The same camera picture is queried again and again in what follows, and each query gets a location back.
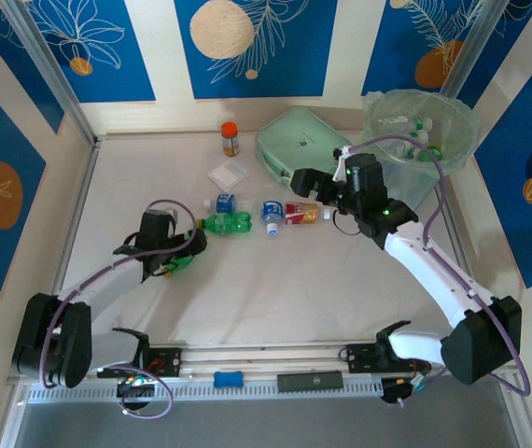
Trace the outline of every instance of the white bottle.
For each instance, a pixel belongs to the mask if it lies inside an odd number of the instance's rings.
[[[414,138],[422,145],[427,145],[427,142],[429,140],[427,132],[423,129],[405,135]],[[416,145],[405,140],[400,140],[398,138],[382,140],[378,142],[378,145],[389,154],[395,155],[397,157],[402,157],[404,159],[417,159],[417,156],[421,152],[421,149]]]
[[[432,119],[430,117],[423,117],[421,119],[408,119],[407,117],[388,117],[387,119],[379,119],[380,133],[414,133],[415,131],[426,131],[429,133],[432,130]]]
[[[211,213],[253,212],[256,198],[221,193],[215,199],[204,199],[203,207]]]
[[[278,225],[285,220],[283,205],[278,201],[264,201],[261,217],[269,235],[278,235]]]

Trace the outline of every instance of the light green container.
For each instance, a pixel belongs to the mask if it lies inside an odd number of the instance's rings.
[[[305,107],[294,107],[256,135],[256,157],[273,177],[289,185],[295,170],[334,174],[332,151],[350,142]]]
[[[482,123],[460,100],[439,93],[412,89],[387,93],[370,92],[364,98],[365,123],[359,141],[365,142],[383,134],[380,119],[402,115],[430,117],[431,146],[441,151],[441,167],[446,175],[459,171],[480,143]],[[422,159],[398,157],[381,145],[365,147],[382,164],[388,196],[401,200],[415,210],[439,182],[436,166]]]

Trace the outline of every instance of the blue block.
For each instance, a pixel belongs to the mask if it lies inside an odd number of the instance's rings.
[[[214,373],[214,387],[220,389],[221,387],[243,387],[244,373],[242,371],[215,371]]]

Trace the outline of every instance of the water bottle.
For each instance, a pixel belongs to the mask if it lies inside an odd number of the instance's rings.
[[[389,117],[379,119],[380,133],[414,133],[424,130],[429,133],[432,130],[432,119],[423,117],[422,119],[408,119],[407,117]]]
[[[216,199],[204,199],[203,207],[212,213],[249,212],[253,208],[255,198],[238,194],[221,193]]]
[[[428,135],[424,130],[415,131],[406,135],[414,138],[422,145],[427,145]],[[399,139],[383,140],[378,142],[378,145],[389,154],[394,154],[395,156],[402,157],[404,159],[417,159],[417,156],[421,152],[421,149],[416,145]]]
[[[262,221],[269,235],[278,235],[278,224],[285,219],[283,205],[278,201],[265,201],[262,204]]]
[[[251,230],[251,215],[247,212],[214,213],[206,219],[198,220],[198,227],[216,235],[225,233],[248,233]]]

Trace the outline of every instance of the sticker label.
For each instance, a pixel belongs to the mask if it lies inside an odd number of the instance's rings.
[[[235,195],[221,193],[217,196],[217,213],[235,213]]]
[[[239,138],[222,138],[222,150],[226,156],[233,157],[239,154]]]
[[[314,224],[318,215],[315,203],[286,203],[285,224]]]
[[[277,201],[266,201],[262,205],[262,217],[268,215],[278,215],[282,218],[285,217],[283,214],[283,205]]]
[[[396,124],[396,123],[406,123],[409,121],[407,117],[398,116],[398,117],[388,117],[386,119],[378,119],[380,124]]]

